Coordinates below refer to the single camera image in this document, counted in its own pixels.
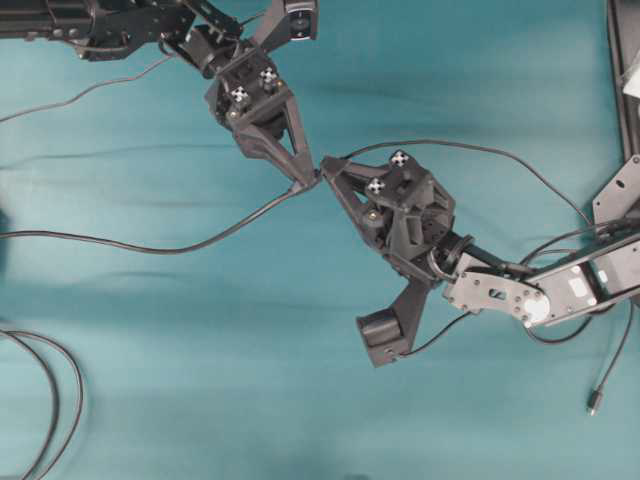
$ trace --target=cable plug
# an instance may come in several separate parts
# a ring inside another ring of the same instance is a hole
[[[591,391],[591,396],[589,396],[589,400],[587,401],[587,412],[589,412],[590,416],[593,417],[598,413],[603,398],[604,392],[601,387]]]

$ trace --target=teal cloth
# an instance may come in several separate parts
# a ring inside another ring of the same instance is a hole
[[[216,5],[243,18],[266,3]],[[522,155],[588,208],[622,161],[603,4],[321,0],[318,41],[274,58],[316,164],[387,140],[473,142]],[[148,46],[90,64],[43,41],[3,41],[0,52],[0,115],[160,56]],[[0,125],[5,227],[183,246],[283,192],[286,179],[243,158],[210,117],[210,83],[174,60],[71,108]],[[503,258],[580,226],[507,159],[407,150],[457,199],[456,231]],[[640,329],[601,413],[585,411],[626,305],[558,348],[488,312],[428,353],[374,370],[354,319],[387,306],[404,282],[364,246],[326,185],[191,255],[48,239],[6,242],[1,254],[1,325],[59,339],[87,376],[86,416],[52,480],[640,476]],[[432,293],[418,342],[458,314]],[[1,347],[0,478],[11,478],[42,439],[48,393],[23,353]],[[48,358],[66,426],[73,377]]]

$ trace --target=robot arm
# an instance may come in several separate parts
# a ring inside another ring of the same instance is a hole
[[[196,18],[204,24],[193,26]],[[315,39],[317,0],[273,0],[257,33],[206,0],[4,0],[0,39],[61,41],[89,61],[120,60],[146,43],[168,47],[205,78],[211,113],[242,153],[265,159],[294,182],[317,184],[293,92],[268,53],[291,40]],[[289,135],[292,151],[281,140]]]
[[[391,307],[357,319],[375,366],[411,351],[426,297],[442,283],[453,307],[501,311],[526,328],[600,312],[640,294],[636,220],[601,230],[592,245],[534,270],[504,262],[473,245],[472,237],[454,233],[453,198],[403,151],[381,167],[327,157],[322,174],[365,243],[409,281]]]

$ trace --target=black cable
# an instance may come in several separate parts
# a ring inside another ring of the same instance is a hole
[[[567,240],[569,238],[578,237],[580,235],[584,235],[585,233],[590,233],[593,230],[597,230],[597,229],[600,229],[600,228],[618,227],[618,226],[620,228],[613,228],[612,231],[619,230],[619,229],[622,229],[622,228],[640,226],[640,219],[621,218],[621,219],[618,219],[618,220],[610,220],[608,222],[596,223],[596,224],[590,225],[590,226],[585,227],[585,228],[581,228],[581,229],[578,229],[578,230],[573,230],[571,232],[563,233],[562,235],[558,235],[557,237],[554,237],[551,240],[549,240],[548,242],[545,242],[542,245],[540,245],[538,248],[536,248],[531,253],[529,253],[526,257],[524,257],[520,263],[523,264],[523,265],[528,265],[529,262],[531,262],[531,260],[533,260],[536,256],[538,256],[538,254],[540,252],[542,252],[543,250],[549,248],[550,246],[552,246],[552,245],[554,245],[554,244],[556,244],[558,242],[561,242],[562,240]]]
[[[30,353],[36,359],[36,361],[38,361],[38,364],[45,370],[45,372],[47,372],[47,377],[49,378],[51,388],[52,388],[52,401],[54,406],[52,417],[51,417],[52,427],[50,427],[49,431],[47,432],[45,442],[41,448],[41,451],[36,461],[34,461],[29,467],[29,469],[27,470],[27,472],[23,474],[23,476],[21,477],[21,480],[26,480],[30,478],[32,475],[34,475],[34,472],[38,469],[38,467],[42,463],[42,460],[44,459],[46,452],[49,450],[49,447],[51,446],[51,443],[53,441],[53,436],[55,434],[55,430],[57,428],[58,420],[59,420],[60,396],[58,392],[57,383],[55,381],[55,377],[53,376],[53,373],[51,372],[51,369],[49,368],[49,366],[29,345],[27,345],[25,342],[20,340],[20,338],[26,338],[29,340],[44,343],[49,347],[53,348],[54,350],[58,351],[58,353],[60,353],[65,358],[65,360],[67,360],[67,362],[73,369],[73,372],[76,378],[76,388],[78,393],[77,393],[77,399],[76,399],[74,418],[71,423],[71,427],[69,427],[69,430],[65,435],[64,440],[60,445],[60,447],[58,448],[58,450],[56,451],[56,453],[51,457],[51,460],[49,460],[47,465],[40,471],[40,473],[38,473],[37,476],[33,477],[34,480],[42,480],[51,471],[51,469],[58,463],[58,461],[66,451],[67,447],[71,443],[71,439],[73,438],[78,428],[78,425],[80,423],[80,418],[82,417],[82,411],[84,407],[84,383],[82,380],[82,372],[80,371],[80,367],[78,365],[78,362],[74,358],[74,356],[60,343],[58,343],[57,341],[53,340],[50,337],[41,335],[39,333],[28,332],[23,330],[12,330],[12,331],[0,330],[0,335],[16,343],[18,346],[20,346],[21,348],[26,350],[28,353]]]
[[[242,22],[240,22],[240,25],[242,25],[244,27],[245,25],[248,25],[251,22],[259,19],[260,17],[264,17],[265,13],[266,13],[265,11],[262,11],[260,13],[256,13],[255,15],[252,15],[251,17],[247,18],[246,20],[243,20]]]
[[[582,332],[584,332],[585,329],[589,325],[591,325],[592,320],[593,320],[592,316],[587,317],[573,333],[561,338],[544,338],[536,334],[532,329],[525,327],[524,325],[522,325],[522,328],[524,328],[524,331],[527,333],[527,335],[529,335],[529,338],[531,338],[532,340],[538,343],[541,343],[543,345],[562,345],[564,343],[567,343],[573,340]]]
[[[535,258],[541,257],[543,255],[555,255],[555,254],[558,254],[558,253],[565,253],[565,254],[569,253],[569,254],[571,254],[571,253],[575,253],[576,251],[577,250],[573,249],[573,248],[565,248],[565,249],[557,249],[557,250],[542,250],[540,252],[537,252],[534,256],[532,256],[531,259],[529,259],[529,261],[525,265],[528,265]],[[524,328],[524,331],[529,336],[529,338],[531,338],[535,342],[538,342],[538,343],[540,343],[542,345],[562,345],[562,344],[570,342],[574,338],[578,337],[582,332],[584,332],[586,330],[586,328],[589,325],[591,325],[591,321],[592,320],[593,320],[592,316],[589,316],[589,317],[585,318],[584,321],[580,324],[580,326],[573,333],[570,333],[569,335],[566,335],[566,336],[561,337],[561,338],[545,338],[545,337],[542,337],[542,336],[538,335],[537,333],[535,333],[533,331],[533,329],[525,327],[524,324],[522,324],[522,328]]]
[[[518,157],[517,155],[514,155],[513,153],[507,152],[505,150],[500,150],[497,148],[490,148],[490,147],[483,147],[479,145],[471,145],[467,143],[451,142],[448,140],[434,140],[434,139],[425,138],[425,139],[419,139],[419,140],[384,142],[384,143],[378,143],[375,145],[369,145],[367,147],[361,148],[360,150],[351,152],[350,154],[342,158],[345,160],[351,160],[359,155],[362,155],[367,152],[371,152],[373,150],[378,150],[381,148],[388,148],[388,147],[402,147],[406,145],[441,145],[444,147],[461,148],[464,150],[474,150],[477,152],[491,153],[494,155],[500,155],[503,157],[510,158],[511,160],[518,162],[524,168],[529,170],[529,172],[531,172],[536,178],[538,178],[538,180],[540,180],[547,188],[549,188],[553,193],[558,195],[562,200],[564,200],[567,204],[569,204],[571,208],[573,208],[576,211],[576,213],[584,219],[587,225],[593,224],[591,219],[587,217],[587,215],[580,209],[580,207],[578,207],[578,205],[573,200],[571,200],[568,196],[566,196],[558,188],[556,188],[549,180],[547,180],[540,172],[538,172],[538,170],[536,170],[533,165],[531,165],[526,160]]]
[[[42,469],[42,471],[38,474],[38,476],[34,478],[34,480],[42,480],[51,471],[51,469],[58,463],[58,461],[60,460],[64,452],[67,450],[67,447],[71,443],[71,439],[73,438],[78,428],[78,425],[80,424],[80,418],[82,417],[82,411],[84,408],[84,383],[82,380],[82,372],[80,371],[80,367],[78,365],[78,362],[74,358],[74,356],[65,347],[63,347],[60,343],[56,342],[52,338],[47,337],[45,335],[41,335],[39,333],[22,331],[22,330],[14,330],[6,333],[9,333],[14,337],[22,337],[22,338],[27,338],[29,340],[41,342],[53,348],[58,353],[60,353],[60,355],[62,355],[65,358],[65,360],[69,363],[76,379],[76,389],[78,393],[76,397],[76,407],[75,407],[75,413],[74,413],[73,421],[71,423],[71,427],[69,427],[69,430],[65,435],[64,440],[62,441],[62,444],[60,445],[56,453],[51,457],[51,460],[49,460],[49,463]]]
[[[160,65],[163,65],[164,63],[168,62],[172,58],[173,58],[173,56],[166,55],[165,58],[162,58],[162,59],[152,63],[150,66],[145,68],[142,72],[140,72],[139,74],[134,75],[132,77],[116,78],[114,80],[105,80],[105,81],[102,81],[102,82],[95,83],[95,84],[91,85],[90,87],[84,89],[79,94],[77,94],[74,97],[70,98],[69,100],[65,100],[63,102],[57,102],[57,103],[50,103],[50,104],[47,104],[47,105],[40,105],[38,107],[32,107],[32,108],[28,108],[26,110],[21,110],[19,112],[12,113],[12,114],[7,115],[5,117],[0,117],[0,123],[5,123],[5,122],[8,122],[8,121],[13,120],[13,119],[16,119],[16,118],[19,118],[19,117],[23,117],[25,115],[30,115],[32,113],[44,112],[44,111],[53,110],[53,109],[56,109],[56,108],[68,107],[69,105],[72,105],[72,104],[76,103],[82,97],[84,97],[85,95],[93,92],[94,90],[97,90],[98,88],[108,87],[110,85],[117,85],[117,84],[122,84],[122,83],[135,82],[136,80],[140,80],[141,78],[143,78],[147,74],[151,73],[153,70],[158,68]]]
[[[53,372],[51,371],[51,368],[49,368],[49,365],[33,348],[20,340],[18,338],[18,335],[15,335],[13,332],[0,330],[0,337],[5,337],[7,340],[13,342],[22,350],[31,355],[31,357],[36,361],[36,363],[40,366],[40,368],[47,376],[49,389],[51,390],[51,419],[49,421],[49,428],[47,430],[45,440],[40,447],[35,460],[31,463],[31,465],[29,465],[25,473],[20,476],[20,480],[26,480],[40,466],[40,464],[44,460],[45,455],[47,454],[47,451],[49,450],[49,447],[51,446],[51,441],[53,440],[53,436],[55,435],[56,429],[58,427],[58,421],[60,419],[60,393],[58,391],[58,384],[56,382],[55,376],[53,375]]]
[[[451,327],[453,327],[456,323],[464,320],[465,318],[467,318],[469,315],[471,315],[471,312],[467,312],[463,315],[460,315],[458,318],[452,320],[451,322],[449,322],[442,330],[440,330],[435,336],[433,336],[431,338],[431,340],[429,340],[427,343],[425,343],[424,345],[422,345],[421,347],[416,348],[415,350],[412,350],[409,353],[404,353],[402,355],[400,355],[401,358],[407,358],[407,357],[411,357],[417,353],[423,352],[426,349],[428,349],[431,345],[433,345],[434,343],[436,343],[438,340],[440,340],[450,329]]]
[[[16,232],[6,232],[0,233],[0,240],[5,240],[8,238],[20,238],[20,237],[46,237],[46,238],[57,238],[61,240],[71,240],[78,242],[87,242],[87,243],[97,243],[100,245],[106,245],[108,247],[119,248],[122,250],[129,250],[137,253],[144,253],[148,255],[182,255],[185,253],[195,252],[196,250],[201,250],[203,248],[209,247],[215,243],[218,243],[230,235],[236,233],[243,227],[246,227],[253,221],[260,218],[262,215],[270,211],[271,209],[277,207],[282,202],[288,200],[289,198],[298,195],[300,191],[296,191],[294,189],[288,190],[286,193],[276,197],[274,200],[271,200],[269,203],[259,208],[255,212],[246,216],[239,222],[235,223],[231,227],[227,228],[221,233],[214,235],[213,237],[204,240],[202,242],[196,243],[194,245],[190,245],[182,248],[151,248],[151,247],[143,247],[139,245],[133,245],[130,243],[119,242],[117,240],[111,240],[108,238],[99,238],[99,237],[91,237],[88,235],[76,235],[73,233],[63,233],[63,232],[53,232],[49,230],[22,230]]]
[[[613,371],[613,369],[615,368],[616,364],[618,363],[618,359],[620,358],[620,354],[622,353],[622,350],[624,349],[625,344],[627,343],[627,339],[629,338],[629,332],[631,331],[631,326],[633,325],[633,320],[634,320],[634,312],[635,312],[635,305],[633,304],[633,300],[629,300],[629,320],[627,321],[627,326],[624,330],[624,334],[622,336],[622,340],[620,341],[620,345],[618,346],[618,349],[616,350],[615,355],[613,356],[613,359],[611,360],[611,364],[609,365],[609,368],[607,368],[607,371],[605,372],[604,376],[602,377],[602,381],[600,382],[600,385],[598,385],[598,389],[603,389],[604,386],[606,385],[607,381],[609,380],[609,376],[611,375],[611,372]]]
[[[602,377],[602,380],[600,381],[598,386],[591,391],[591,395],[587,400],[587,411],[591,416],[594,416],[596,413],[598,413],[598,409],[602,405],[602,400],[604,398],[604,387],[606,386],[607,381],[609,380],[609,376],[611,375],[611,372],[613,372],[613,369],[617,365],[618,360],[620,358],[620,354],[622,353],[622,350],[624,349],[624,346],[626,345],[627,340],[629,339],[629,332],[631,332],[631,327],[633,326],[634,313],[635,313],[635,305],[633,303],[633,300],[629,300],[629,305],[630,305],[629,320],[627,321],[627,326],[624,329],[624,334],[622,335],[622,339],[620,340],[618,349],[616,350],[616,353],[611,359],[609,368],[607,368],[607,371]]]

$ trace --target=gray metal bracket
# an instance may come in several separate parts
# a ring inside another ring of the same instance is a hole
[[[493,273],[466,271],[447,289],[451,305],[463,311],[498,310],[529,328],[544,323],[551,304],[542,290]]]
[[[640,155],[634,155],[593,200],[596,223],[623,218],[640,199]]]

